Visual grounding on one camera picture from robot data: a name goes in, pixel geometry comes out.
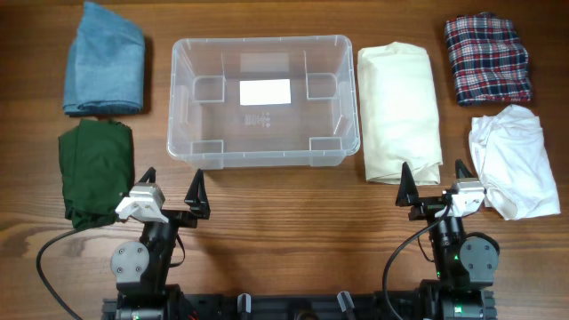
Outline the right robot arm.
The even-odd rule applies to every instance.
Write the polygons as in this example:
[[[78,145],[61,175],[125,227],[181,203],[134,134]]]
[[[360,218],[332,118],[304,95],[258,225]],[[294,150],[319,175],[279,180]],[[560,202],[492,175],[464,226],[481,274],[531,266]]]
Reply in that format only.
[[[457,180],[441,196],[421,197],[407,163],[402,165],[396,205],[411,208],[409,220],[427,226],[410,236],[392,253],[395,257],[411,242],[428,234],[437,279],[420,282],[413,319],[490,320],[497,317],[489,288],[499,264],[499,244],[484,233],[468,233],[463,219],[483,204],[485,187],[461,160],[455,162]]]

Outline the plaid cloth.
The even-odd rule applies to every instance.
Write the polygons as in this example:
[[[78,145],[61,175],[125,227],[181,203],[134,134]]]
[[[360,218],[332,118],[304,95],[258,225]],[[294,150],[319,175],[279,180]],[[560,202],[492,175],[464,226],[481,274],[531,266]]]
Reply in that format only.
[[[461,15],[444,27],[459,105],[529,102],[529,53],[511,20],[490,12]]]

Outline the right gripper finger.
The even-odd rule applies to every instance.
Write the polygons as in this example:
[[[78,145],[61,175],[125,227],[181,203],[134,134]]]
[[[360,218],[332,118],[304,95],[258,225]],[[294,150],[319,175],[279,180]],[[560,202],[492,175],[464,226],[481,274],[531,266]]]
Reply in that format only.
[[[455,161],[455,175],[457,179],[470,179],[474,177],[461,159]]]
[[[407,162],[402,164],[399,189],[397,191],[396,206],[405,207],[416,205],[419,202],[419,192],[417,190],[412,171]]]

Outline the clear plastic storage container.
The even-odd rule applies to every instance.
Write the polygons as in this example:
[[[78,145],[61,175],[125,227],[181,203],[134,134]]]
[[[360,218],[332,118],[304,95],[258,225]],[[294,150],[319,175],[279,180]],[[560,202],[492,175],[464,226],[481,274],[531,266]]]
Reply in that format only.
[[[186,38],[173,46],[172,158],[203,170],[324,167],[360,144],[346,36]]]

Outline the white cloth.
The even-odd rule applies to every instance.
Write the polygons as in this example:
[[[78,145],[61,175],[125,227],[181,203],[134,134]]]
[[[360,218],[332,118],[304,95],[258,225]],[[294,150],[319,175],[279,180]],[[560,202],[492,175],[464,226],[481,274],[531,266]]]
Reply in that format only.
[[[469,150],[485,204],[504,220],[561,213],[541,121],[530,109],[512,104],[495,116],[472,118]]]

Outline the cream cloth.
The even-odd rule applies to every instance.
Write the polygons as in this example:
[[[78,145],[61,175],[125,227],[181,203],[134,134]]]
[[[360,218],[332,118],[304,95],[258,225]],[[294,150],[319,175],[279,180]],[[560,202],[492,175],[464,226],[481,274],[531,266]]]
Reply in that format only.
[[[394,42],[358,52],[365,179],[398,184],[408,164],[419,185],[440,183],[439,112],[427,51]]]

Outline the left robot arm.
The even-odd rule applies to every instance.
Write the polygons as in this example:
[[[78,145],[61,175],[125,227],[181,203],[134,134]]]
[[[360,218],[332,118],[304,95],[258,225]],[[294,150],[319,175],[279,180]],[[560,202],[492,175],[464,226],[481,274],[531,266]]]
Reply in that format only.
[[[186,211],[167,210],[156,184],[156,169],[149,168],[116,207],[121,221],[144,224],[137,241],[119,245],[110,267],[118,290],[115,300],[104,300],[103,319],[198,319],[199,315],[177,284],[166,282],[168,272],[180,265],[172,261],[176,246],[182,247],[180,228],[195,228],[210,218],[204,173],[197,170],[184,198]]]

